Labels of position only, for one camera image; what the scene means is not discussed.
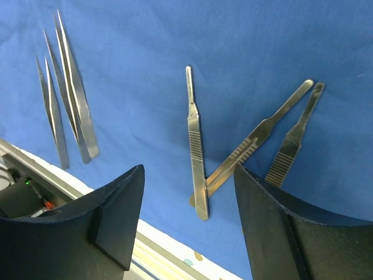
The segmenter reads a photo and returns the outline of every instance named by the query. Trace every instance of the curved black plastic piece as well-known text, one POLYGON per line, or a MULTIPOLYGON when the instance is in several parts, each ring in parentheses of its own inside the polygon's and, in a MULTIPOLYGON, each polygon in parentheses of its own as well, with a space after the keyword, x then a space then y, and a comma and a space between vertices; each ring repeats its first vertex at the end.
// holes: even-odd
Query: curved black plastic piece
POLYGON ((243 167, 234 182, 254 280, 373 279, 373 222, 313 206, 243 167))
POLYGON ((38 218, 0 218, 0 279, 122 280, 144 183, 140 165, 38 218))

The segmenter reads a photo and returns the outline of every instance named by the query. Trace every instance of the tweezer tip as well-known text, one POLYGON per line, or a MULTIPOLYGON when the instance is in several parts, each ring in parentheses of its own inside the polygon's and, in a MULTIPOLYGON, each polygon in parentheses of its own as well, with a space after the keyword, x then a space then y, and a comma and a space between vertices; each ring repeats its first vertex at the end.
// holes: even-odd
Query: tweezer tip
POLYGON ((54 24, 56 25, 56 27, 58 27, 57 18, 56 18, 56 15, 54 14, 54 12, 52 12, 52 16, 53 16, 54 24))
POLYGON ((39 59, 37 58, 37 54, 35 54, 35 60, 36 60, 37 70, 39 74, 41 74, 41 66, 40 66, 39 59))
POLYGON ((51 69, 49 68, 47 57, 44 57, 44 62, 45 62, 45 70, 47 71, 47 81, 49 84, 51 83, 51 69))
POLYGON ((57 9, 57 16, 58 16, 59 24, 62 26, 62 18, 61 18, 61 14, 59 13, 59 9, 57 9))
POLYGON ((45 40, 47 42, 47 45, 48 45, 48 48, 49 48, 50 42, 49 42, 49 38, 48 38, 47 32, 45 32, 45 29, 43 29, 43 33, 44 33, 44 38, 45 38, 45 40))

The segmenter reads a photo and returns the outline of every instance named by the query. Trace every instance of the green led light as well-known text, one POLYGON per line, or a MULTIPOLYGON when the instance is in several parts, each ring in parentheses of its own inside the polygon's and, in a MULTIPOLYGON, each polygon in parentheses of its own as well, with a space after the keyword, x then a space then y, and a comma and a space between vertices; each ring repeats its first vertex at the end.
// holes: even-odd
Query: green led light
POLYGON ((28 177, 28 178, 26 178, 26 179, 24 180, 24 183, 25 183, 26 185, 29 185, 29 184, 30 184, 30 181, 31 181, 31 178, 28 177))

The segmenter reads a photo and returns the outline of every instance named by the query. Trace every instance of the tweezers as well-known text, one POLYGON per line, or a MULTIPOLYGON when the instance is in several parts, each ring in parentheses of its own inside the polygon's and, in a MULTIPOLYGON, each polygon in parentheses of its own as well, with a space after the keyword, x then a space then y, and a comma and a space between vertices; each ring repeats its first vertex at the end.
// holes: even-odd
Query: tweezers
MULTIPOLYGON (((312 88, 314 81, 307 79, 270 117, 259 125, 243 140, 228 158, 207 178, 207 194, 210 197, 232 174, 237 165, 243 164, 271 135, 273 127, 312 88)), ((195 207, 194 195, 189 199, 195 207)))
POLYGON ((47 70, 47 82, 45 82, 43 72, 39 60, 36 58, 37 70, 39 74, 39 80, 41 85, 41 91, 43 93, 45 110, 47 111, 49 124, 52 129, 54 143, 57 148, 58 156, 61 161, 61 168, 67 169, 69 167, 68 152, 66 149, 66 141, 64 135, 64 128, 62 126, 61 112, 57 97, 54 91, 53 81, 51 77, 51 71, 48 65, 47 58, 45 57, 45 68, 47 70))
POLYGON ((59 26, 55 19, 55 31, 58 40, 58 47, 62 61, 62 67, 65 76, 65 87, 67 92, 67 99, 71 111, 71 123, 73 126, 78 145, 81 146, 80 153, 83 161, 89 160, 85 155, 85 146, 90 158, 96 158, 100 152, 94 133, 92 119, 86 99, 86 94, 83 87, 82 79, 80 78, 78 69, 73 59, 70 45, 66 36, 64 24, 61 19, 59 11, 57 11, 59 26))
MULTIPOLYGON (((52 49, 51 43, 49 41, 49 38, 48 38, 45 30, 43 30, 43 32, 44 32, 45 42, 47 43, 48 52, 49 52, 49 55, 51 57, 52 67, 53 67, 53 70, 54 70, 54 73, 55 73, 55 76, 56 76, 56 79, 57 79, 59 93, 61 94, 62 101, 64 103, 65 110, 67 112, 69 122, 70 122, 72 131, 73 131, 73 134, 74 134, 74 137, 75 137, 75 141, 78 144, 80 155, 83 159, 83 163, 89 163, 91 161, 91 157, 88 153, 87 145, 86 145, 84 137, 83 137, 82 128, 78 123, 78 113, 76 112, 76 110, 74 110, 74 108, 76 108, 76 104, 75 104, 75 101, 74 101, 73 96, 72 96, 71 83, 70 83, 70 81, 69 81, 69 79, 66 75, 65 75, 65 77, 62 75, 61 69, 59 68, 59 65, 58 65, 56 56, 53 52, 53 49, 52 49)), ((58 47, 59 47, 60 55, 61 55, 62 67, 63 67, 64 72, 65 72, 65 70, 67 69, 68 66, 67 66, 66 56, 64 54, 65 49, 64 49, 63 45, 60 43, 60 42, 62 42, 62 34, 61 34, 61 31, 59 30, 59 28, 58 29, 56 28, 56 34, 57 34, 57 39, 58 39, 57 40, 58 41, 58 47)))
POLYGON ((198 217, 205 221, 209 218, 209 207, 207 201, 205 166, 203 164, 202 140, 200 136, 199 112, 193 92, 192 68, 187 66, 185 72, 189 100, 188 132, 192 160, 193 199, 195 205, 197 205, 196 212, 198 217))
POLYGON ((297 124, 292 127, 286 134, 284 142, 281 145, 272 165, 265 177, 265 181, 274 187, 281 187, 291 165, 295 160, 300 148, 302 147, 302 139, 305 132, 307 122, 321 97, 325 88, 324 83, 317 83, 311 93, 306 108, 302 113, 297 124))

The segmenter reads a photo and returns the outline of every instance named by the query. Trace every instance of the forceps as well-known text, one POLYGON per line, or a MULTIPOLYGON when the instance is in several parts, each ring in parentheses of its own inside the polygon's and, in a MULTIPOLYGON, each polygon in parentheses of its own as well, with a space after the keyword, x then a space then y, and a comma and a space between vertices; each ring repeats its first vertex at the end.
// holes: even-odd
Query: forceps
POLYGON ((55 20, 55 28, 61 60, 62 63, 65 63, 65 81, 68 80, 68 83, 70 83, 70 86, 66 85, 66 88, 68 89, 69 104, 72 110, 76 112, 76 115, 74 116, 74 118, 77 117, 77 119, 75 120, 75 125, 79 125, 81 127, 82 135, 85 140, 85 144, 87 145, 89 156, 91 158, 96 158, 100 154, 100 152, 98 150, 98 144, 93 129, 92 119, 90 116, 83 82, 75 65, 75 61, 73 59, 70 45, 66 36, 65 27, 59 11, 57 11, 57 14, 59 26, 57 24, 57 21, 55 20))
POLYGON ((48 84, 45 82, 39 60, 36 58, 41 91, 43 92, 45 110, 47 111, 49 124, 52 129, 54 143, 56 145, 58 156, 61 161, 61 168, 67 169, 69 167, 69 158, 68 158, 68 152, 66 149, 66 141, 65 141, 65 135, 64 135, 64 128, 62 126, 61 112, 59 110, 57 97, 54 91, 53 81, 52 81, 51 71, 48 65, 48 61, 46 57, 44 59, 45 59, 45 68, 47 70, 48 84))
MULTIPOLYGON (((232 174, 237 165, 243 164, 271 135, 277 122, 312 88, 314 81, 307 79, 270 117, 261 123, 243 140, 228 158, 207 178, 207 194, 210 197, 232 174)), ((194 194, 189 199, 195 207, 194 194)))
MULTIPOLYGON (((57 21, 56 21, 55 17, 54 17, 54 20, 55 20, 55 24, 56 24, 55 31, 56 31, 56 35, 57 35, 58 47, 59 47, 59 50, 60 50, 62 67, 63 67, 64 72, 66 73, 67 70, 68 70, 68 65, 67 65, 67 61, 66 61, 65 49, 64 49, 63 45, 61 44, 62 34, 61 34, 61 31, 60 31, 60 29, 57 25, 57 21)), ((70 125, 71 125, 71 128, 72 128, 75 140, 78 143, 80 155, 83 159, 83 163, 89 163, 91 161, 91 157, 88 153, 87 145, 86 145, 84 137, 83 137, 82 128, 78 123, 78 112, 76 112, 76 109, 75 109, 76 104, 75 104, 73 96, 72 96, 72 88, 71 88, 70 80, 68 79, 67 75, 63 76, 63 74, 62 74, 62 72, 59 68, 56 56, 55 56, 55 54, 53 52, 53 49, 51 47, 51 43, 49 41, 49 38, 48 38, 45 30, 43 30, 43 32, 44 32, 45 42, 47 43, 48 52, 49 52, 49 55, 51 57, 52 67, 53 67, 53 70, 54 70, 54 73, 55 73, 55 76, 56 76, 56 79, 57 79, 59 93, 61 94, 62 101, 64 103, 65 110, 67 112, 67 115, 68 115, 68 118, 69 118, 69 122, 70 122, 70 125)))

